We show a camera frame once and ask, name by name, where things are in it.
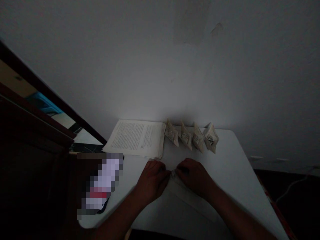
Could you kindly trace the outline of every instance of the blue object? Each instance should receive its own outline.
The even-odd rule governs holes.
[[[26,100],[44,113],[63,113],[60,108],[54,105],[54,103],[46,98],[41,92],[36,92],[29,97],[26,97]]]

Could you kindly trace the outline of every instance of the open book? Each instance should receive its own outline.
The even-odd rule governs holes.
[[[159,160],[163,154],[165,130],[166,124],[161,122],[119,120],[102,150]]]

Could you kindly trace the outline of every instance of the hand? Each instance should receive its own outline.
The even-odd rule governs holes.
[[[171,171],[166,171],[164,163],[148,161],[132,191],[135,201],[144,208],[160,197],[168,184],[170,174]]]
[[[179,163],[176,173],[188,188],[206,201],[209,201],[213,191],[219,189],[204,166],[191,158]]]

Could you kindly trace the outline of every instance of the electrical cable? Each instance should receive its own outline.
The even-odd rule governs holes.
[[[310,174],[314,169],[315,169],[314,167],[313,167],[312,169],[310,169],[310,170],[307,172],[306,176],[305,176],[303,179],[300,179],[300,180],[297,180],[297,181],[292,182],[292,183],[289,185],[289,187],[287,188],[286,192],[285,192],[284,194],[282,194],[280,197],[277,198],[276,204],[278,204],[279,200],[281,200],[281,198],[283,198],[283,197],[289,192],[289,190],[291,189],[291,187],[292,187],[293,185],[295,185],[295,184],[298,183],[298,182],[303,182],[303,181],[307,180],[309,174]]]

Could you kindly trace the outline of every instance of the white wall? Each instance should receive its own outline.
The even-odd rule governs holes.
[[[213,1],[185,20],[203,36],[179,4],[2,1],[0,38],[106,139],[119,118],[213,122],[257,168],[319,164],[319,1]]]

